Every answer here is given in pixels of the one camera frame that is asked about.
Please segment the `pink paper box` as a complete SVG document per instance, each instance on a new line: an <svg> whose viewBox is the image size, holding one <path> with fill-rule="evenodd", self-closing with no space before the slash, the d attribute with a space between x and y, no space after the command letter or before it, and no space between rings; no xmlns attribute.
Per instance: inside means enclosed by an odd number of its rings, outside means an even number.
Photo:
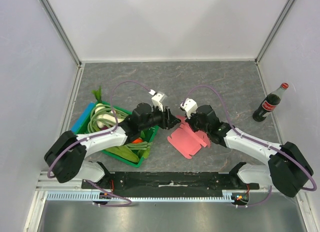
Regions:
<svg viewBox="0 0 320 232"><path fill-rule="evenodd" d="M167 137L167 140L186 159L192 159L202 148L211 147L211 141L205 132L194 132L186 122L184 116L178 116L178 118L181 120L181 123L179 127Z"/></svg>

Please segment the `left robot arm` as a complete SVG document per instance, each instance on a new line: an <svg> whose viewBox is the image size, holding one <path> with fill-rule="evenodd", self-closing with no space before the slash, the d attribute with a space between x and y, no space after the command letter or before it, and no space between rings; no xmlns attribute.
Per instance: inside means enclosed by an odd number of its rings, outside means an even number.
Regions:
<svg viewBox="0 0 320 232"><path fill-rule="evenodd" d="M59 183L72 179L91 181L99 189L104 189L110 183L106 168L102 163L86 161L86 157L104 149L132 143L142 131L151 127L169 130L180 122L168 107L160 109L140 103L122 122L109 129L77 135L66 131L44 156L49 167L47 177L55 178Z"/></svg>

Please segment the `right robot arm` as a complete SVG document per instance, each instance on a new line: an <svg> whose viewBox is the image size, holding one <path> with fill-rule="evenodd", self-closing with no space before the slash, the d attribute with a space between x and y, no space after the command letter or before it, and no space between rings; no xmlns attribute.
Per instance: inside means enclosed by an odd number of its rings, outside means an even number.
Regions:
<svg viewBox="0 0 320 232"><path fill-rule="evenodd" d="M222 122L210 105L197 106L191 102L181 104L185 121L194 132L204 132L211 142L226 148L243 152L261 165L240 163L229 176L229 183L235 189L245 184L272 186L287 197L295 197L305 184L311 182L314 191L317 187L312 178L314 172L299 148L291 142L271 143L244 133L233 125Z"/></svg>

